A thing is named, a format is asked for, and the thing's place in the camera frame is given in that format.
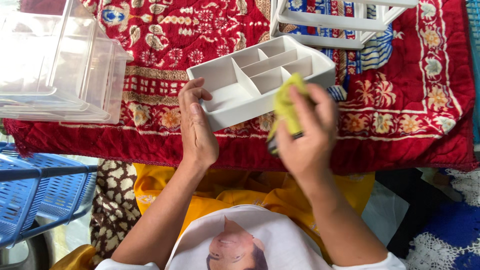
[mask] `white compartment tray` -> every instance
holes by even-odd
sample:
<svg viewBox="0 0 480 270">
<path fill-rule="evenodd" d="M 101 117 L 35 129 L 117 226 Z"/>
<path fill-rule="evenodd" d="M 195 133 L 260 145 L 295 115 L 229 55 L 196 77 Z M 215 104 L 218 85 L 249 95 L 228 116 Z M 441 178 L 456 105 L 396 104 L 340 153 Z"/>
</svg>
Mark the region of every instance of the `white compartment tray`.
<svg viewBox="0 0 480 270">
<path fill-rule="evenodd" d="M 202 101 L 212 131 L 273 111 L 273 96 L 292 73 L 324 88 L 335 84 L 335 64 L 323 53 L 282 36 L 187 69 L 203 77 L 213 96 Z"/>
</svg>

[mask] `transparent plastic container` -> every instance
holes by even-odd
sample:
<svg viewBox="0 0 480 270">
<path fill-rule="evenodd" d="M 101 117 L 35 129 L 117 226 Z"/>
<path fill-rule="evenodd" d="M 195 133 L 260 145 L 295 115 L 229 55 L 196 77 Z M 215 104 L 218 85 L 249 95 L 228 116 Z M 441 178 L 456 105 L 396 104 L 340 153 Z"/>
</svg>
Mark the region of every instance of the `transparent plastic container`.
<svg viewBox="0 0 480 270">
<path fill-rule="evenodd" d="M 63 15 L 60 8 L 0 17 L 0 49 L 9 52 L 9 65 L 0 66 L 0 117 L 118 123 L 133 58 L 78 0 L 67 0 Z"/>
</svg>

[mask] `red quilted blanket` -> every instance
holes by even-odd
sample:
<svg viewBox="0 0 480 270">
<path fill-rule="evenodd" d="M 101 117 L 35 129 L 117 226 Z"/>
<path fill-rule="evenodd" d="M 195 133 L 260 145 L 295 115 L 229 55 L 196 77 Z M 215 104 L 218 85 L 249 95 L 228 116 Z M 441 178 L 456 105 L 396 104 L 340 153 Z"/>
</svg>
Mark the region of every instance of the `red quilted blanket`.
<svg viewBox="0 0 480 270">
<path fill-rule="evenodd" d="M 269 0 L 86 0 L 128 64 L 117 125 L 5 120 L 23 154 L 78 154 L 175 166 L 182 158 L 177 93 L 185 70 L 269 38 Z M 379 69 L 346 69 L 337 173 L 476 165 L 474 85 L 464 0 L 420 0 L 393 23 L 392 55 Z M 352 52 L 335 50 L 334 55 Z M 342 58 L 334 59 L 346 66 Z M 267 153 L 271 114 L 216 132 L 214 167 L 283 170 Z"/>
</svg>

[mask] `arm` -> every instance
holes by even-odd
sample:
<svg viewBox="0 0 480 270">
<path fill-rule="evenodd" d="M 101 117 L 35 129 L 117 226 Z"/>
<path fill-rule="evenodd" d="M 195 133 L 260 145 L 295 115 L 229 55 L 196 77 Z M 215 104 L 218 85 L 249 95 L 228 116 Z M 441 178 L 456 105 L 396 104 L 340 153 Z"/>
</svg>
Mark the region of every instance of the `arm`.
<svg viewBox="0 0 480 270">
<path fill-rule="evenodd" d="M 295 88 L 291 89 L 304 136 L 293 140 L 285 123 L 280 123 L 276 134 L 280 157 L 310 201 L 332 261 L 338 266 L 381 262 L 388 251 L 348 204 L 329 170 L 336 139 L 335 103 L 324 89 L 316 85 L 307 88 L 317 105 L 311 108 Z"/>
<path fill-rule="evenodd" d="M 212 96 L 202 78 L 189 81 L 179 93 L 183 160 L 155 202 L 112 255 L 116 262 L 164 269 L 185 219 L 192 195 L 206 170 L 218 158 L 218 142 L 198 99 Z"/>
</svg>

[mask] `yellow microfiber cloth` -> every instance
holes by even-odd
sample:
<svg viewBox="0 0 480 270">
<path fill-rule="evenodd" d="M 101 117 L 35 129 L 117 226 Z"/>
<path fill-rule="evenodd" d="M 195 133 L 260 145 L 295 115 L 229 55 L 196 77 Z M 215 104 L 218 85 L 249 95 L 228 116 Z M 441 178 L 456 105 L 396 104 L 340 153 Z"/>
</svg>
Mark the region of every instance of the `yellow microfiber cloth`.
<svg viewBox="0 0 480 270">
<path fill-rule="evenodd" d="M 272 129 L 268 134 L 267 146 L 270 154 L 277 156 L 278 150 L 276 148 L 275 132 L 278 126 L 278 120 L 284 119 L 287 122 L 288 131 L 292 134 L 294 139 L 298 139 L 303 136 L 302 128 L 293 106 L 290 100 L 290 87 L 295 86 L 300 94 L 302 94 L 307 100 L 310 100 L 309 93 L 303 77 L 299 73 L 294 73 L 292 76 L 283 83 L 278 92 L 275 94 L 273 101 L 275 122 L 272 125 Z"/>
</svg>

